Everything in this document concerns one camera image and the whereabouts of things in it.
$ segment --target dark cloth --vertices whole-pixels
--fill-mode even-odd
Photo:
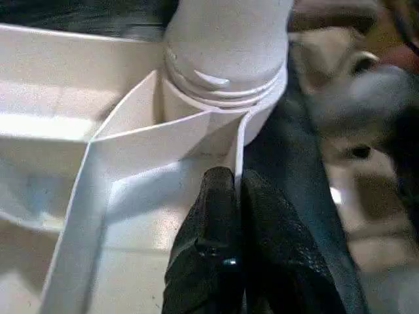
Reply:
[[[346,313],[364,314],[367,306],[331,197],[306,102],[289,60],[286,93],[260,134],[245,148],[244,184],[248,193],[243,193],[242,207],[248,206],[247,212],[253,213],[253,220],[246,220],[256,228],[253,247],[264,256],[264,265],[280,271],[285,281],[278,282],[277,290],[270,294],[281,298],[284,285],[297,284],[297,290],[305,291],[303,298],[311,294],[312,300],[321,301],[327,299],[318,295],[318,290],[324,288],[336,306],[335,313],[341,313],[338,300],[332,300],[336,298],[332,282]],[[288,300],[296,304],[298,296],[292,294]],[[301,313],[333,313],[327,307],[318,303],[318,311]]]

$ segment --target white plastic tray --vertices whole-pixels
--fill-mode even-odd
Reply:
[[[168,80],[161,43],[6,25],[0,42],[1,312],[160,313],[204,172],[240,180],[286,63],[269,97],[221,110]]]

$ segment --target white cylindrical pipe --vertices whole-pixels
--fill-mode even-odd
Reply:
[[[180,0],[166,31],[166,65],[183,92],[218,107],[270,93],[287,59],[293,0]]]

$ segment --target plastic divider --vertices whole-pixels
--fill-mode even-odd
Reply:
[[[203,112],[94,140],[41,313],[160,313],[173,239],[204,172],[231,165],[241,119]]]

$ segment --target white plastic part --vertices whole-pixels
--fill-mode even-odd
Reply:
[[[181,0],[166,31],[166,65],[187,95],[221,108],[248,107],[286,85],[293,0]]]
[[[227,166],[240,180],[286,62],[261,101],[224,110],[171,82],[161,43],[4,25],[0,39],[1,312],[160,312],[168,253],[204,172]],[[27,276],[39,283],[49,264],[41,296]]]

